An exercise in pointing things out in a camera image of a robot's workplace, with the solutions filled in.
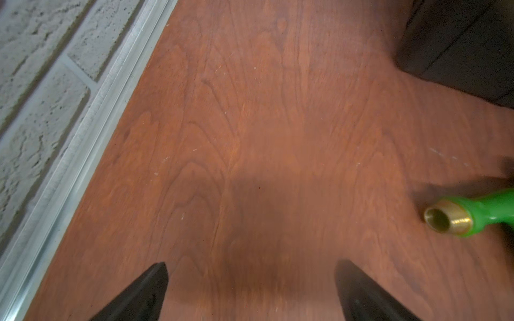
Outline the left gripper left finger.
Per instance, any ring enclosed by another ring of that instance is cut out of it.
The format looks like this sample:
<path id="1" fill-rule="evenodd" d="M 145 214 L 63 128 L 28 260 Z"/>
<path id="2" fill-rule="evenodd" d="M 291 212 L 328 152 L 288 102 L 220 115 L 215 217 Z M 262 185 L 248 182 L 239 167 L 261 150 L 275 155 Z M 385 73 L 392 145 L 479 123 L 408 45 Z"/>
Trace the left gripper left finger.
<path id="1" fill-rule="evenodd" d="M 168 282 L 165 262 L 154 263 L 90 320 L 158 320 Z"/>

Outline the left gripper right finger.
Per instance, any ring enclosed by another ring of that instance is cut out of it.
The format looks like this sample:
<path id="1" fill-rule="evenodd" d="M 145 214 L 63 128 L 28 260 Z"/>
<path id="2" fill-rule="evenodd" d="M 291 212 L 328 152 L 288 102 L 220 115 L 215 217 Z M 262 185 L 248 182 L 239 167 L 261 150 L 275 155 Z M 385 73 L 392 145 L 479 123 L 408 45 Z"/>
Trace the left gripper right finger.
<path id="1" fill-rule="evenodd" d="M 348 259 L 337 262 L 335 284 L 346 320 L 419 319 Z"/>

